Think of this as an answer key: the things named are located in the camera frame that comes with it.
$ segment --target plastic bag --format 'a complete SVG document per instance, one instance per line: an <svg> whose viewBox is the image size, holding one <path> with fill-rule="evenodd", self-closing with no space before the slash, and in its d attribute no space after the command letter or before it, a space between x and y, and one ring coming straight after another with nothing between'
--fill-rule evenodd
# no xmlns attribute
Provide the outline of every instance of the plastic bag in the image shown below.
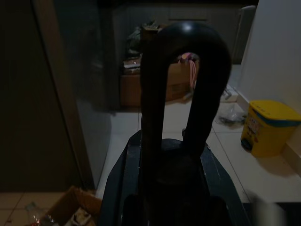
<svg viewBox="0 0 301 226"><path fill-rule="evenodd" d="M216 123L228 126L243 125L245 120L246 114L238 110L235 104L230 105L228 108L220 108L215 119Z"/></svg>

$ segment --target wall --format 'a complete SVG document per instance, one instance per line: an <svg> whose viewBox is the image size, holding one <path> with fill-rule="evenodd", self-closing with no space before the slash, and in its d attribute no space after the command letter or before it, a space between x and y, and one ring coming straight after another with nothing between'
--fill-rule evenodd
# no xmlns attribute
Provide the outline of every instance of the wall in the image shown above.
<svg viewBox="0 0 301 226"><path fill-rule="evenodd" d="M259 1L238 86L246 101L278 100L301 113L300 9L298 0ZM296 133L289 142L300 148Z"/></svg>
<svg viewBox="0 0 301 226"><path fill-rule="evenodd" d="M54 0L80 126L97 187L111 136L97 0Z"/></svg>
<svg viewBox="0 0 301 226"><path fill-rule="evenodd" d="M156 20L171 24L193 20L211 25L223 38L232 52L238 28L238 10L241 5L219 4L132 4L128 7L129 30L142 23Z"/></svg>

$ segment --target floor tile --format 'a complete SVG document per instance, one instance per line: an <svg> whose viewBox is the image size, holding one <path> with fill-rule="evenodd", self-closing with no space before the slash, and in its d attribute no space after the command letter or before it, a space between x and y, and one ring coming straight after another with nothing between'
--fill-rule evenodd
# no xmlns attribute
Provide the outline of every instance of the floor tile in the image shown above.
<svg viewBox="0 0 301 226"><path fill-rule="evenodd" d="M182 134L181 133L163 133L162 138L163 139L164 138L172 138L172 139L182 140ZM206 142L209 145L212 153L215 155L215 157L218 159L220 164L225 168L227 173L230 175L241 201L249 202L248 197L245 194L243 187L242 187L233 167L231 166L217 136L214 133L210 133Z"/></svg>
<svg viewBox="0 0 301 226"><path fill-rule="evenodd" d="M14 210L5 226L24 226L29 224L29 218L26 210Z"/></svg>
<svg viewBox="0 0 301 226"><path fill-rule="evenodd" d="M23 193L0 193L0 209L13 209Z"/></svg>
<svg viewBox="0 0 301 226"><path fill-rule="evenodd" d="M0 210L0 225L4 225L13 210Z"/></svg>
<svg viewBox="0 0 301 226"><path fill-rule="evenodd" d="M244 128L243 125L228 126L228 125L218 122L218 120L217 120L217 117L218 117L218 114L220 111L226 111L229 108L231 108L232 106L234 106L235 111L243 112L243 110L236 103L220 103L220 107L217 111L217 116L212 123L213 130L216 133L219 133L219 132L239 132L239 133L241 133L243 131L243 128Z"/></svg>
<svg viewBox="0 0 301 226"><path fill-rule="evenodd" d="M63 195L62 192L44 193L44 192L28 192L24 193L20 202L18 203L18 209L24 209L26 205L31 202L36 203L39 208L45 209L52 207Z"/></svg>
<svg viewBox="0 0 301 226"><path fill-rule="evenodd" d="M107 183L107 179L109 173L111 172L112 168L114 167L116 161L120 157L121 153L123 152L128 140L133 135L133 133L123 133L123 134L112 134L111 140L109 144L109 149L107 153L107 157L103 166L102 175L100 178L100 182L97 188L96 197L102 198L105 185Z"/></svg>
<svg viewBox="0 0 301 226"><path fill-rule="evenodd" d="M138 131L138 112L115 112L111 114L112 133L135 133Z"/></svg>
<svg viewBox="0 0 301 226"><path fill-rule="evenodd" d="M165 105L163 132L182 132L186 128L191 101L187 103L171 102ZM141 129L141 113L138 128Z"/></svg>
<svg viewBox="0 0 301 226"><path fill-rule="evenodd" d="M239 133L217 133L247 195L269 202L301 202L301 178L281 157L255 158L240 145Z"/></svg>

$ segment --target clutter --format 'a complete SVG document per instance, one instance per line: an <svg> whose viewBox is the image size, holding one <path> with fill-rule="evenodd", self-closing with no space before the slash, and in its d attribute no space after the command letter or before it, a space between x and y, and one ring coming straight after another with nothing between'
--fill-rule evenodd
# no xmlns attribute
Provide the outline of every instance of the clutter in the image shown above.
<svg viewBox="0 0 301 226"><path fill-rule="evenodd" d="M60 226L67 223L76 226L95 226L102 200L79 188L71 187L56 204L47 211Z"/></svg>
<svg viewBox="0 0 301 226"><path fill-rule="evenodd" d="M183 98L190 93L190 65L170 64L166 88L166 101ZM140 106L140 75L125 74L120 78L120 102L122 106Z"/></svg>
<svg viewBox="0 0 301 226"><path fill-rule="evenodd" d="M34 202L28 204L25 209L27 210L30 226L58 226L52 217L37 207Z"/></svg>
<svg viewBox="0 0 301 226"><path fill-rule="evenodd" d="M130 57L123 61L124 74L140 74L140 60L141 57Z"/></svg>
<svg viewBox="0 0 301 226"><path fill-rule="evenodd" d="M79 209L73 214L71 219L65 224L65 226L84 226L90 221L91 215L87 213L84 209L79 207Z"/></svg>
<svg viewBox="0 0 301 226"><path fill-rule="evenodd" d="M255 157L278 155L300 124L301 115L281 102L251 101L241 144Z"/></svg>
<svg viewBox="0 0 301 226"><path fill-rule="evenodd" d="M230 86L227 85L221 96L222 103L234 103L237 101L238 93Z"/></svg>
<svg viewBox="0 0 301 226"><path fill-rule="evenodd" d="M238 111L235 104L230 104L228 108L220 108L217 112L216 123L228 126L243 125L246 120L246 114Z"/></svg>
<svg viewBox="0 0 301 226"><path fill-rule="evenodd" d="M143 47L156 36L166 25L159 25L156 21L144 23L135 27L133 33L127 38L127 56L137 57L142 53Z"/></svg>

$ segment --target white wall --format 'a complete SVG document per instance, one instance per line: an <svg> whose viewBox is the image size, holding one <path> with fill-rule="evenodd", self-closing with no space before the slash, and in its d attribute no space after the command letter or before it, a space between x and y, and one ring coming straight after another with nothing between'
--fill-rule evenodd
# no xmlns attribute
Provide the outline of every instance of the white wall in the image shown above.
<svg viewBox="0 0 301 226"><path fill-rule="evenodd" d="M193 20L212 26L226 42L232 53L240 4L144 4L135 3L128 7L128 27L132 32L142 23L156 20L159 24L171 24L182 20Z"/></svg>
<svg viewBox="0 0 301 226"><path fill-rule="evenodd" d="M238 86L246 101L278 100L301 113L300 9L300 0L259 1ZM300 148L297 137L301 128L290 141Z"/></svg>

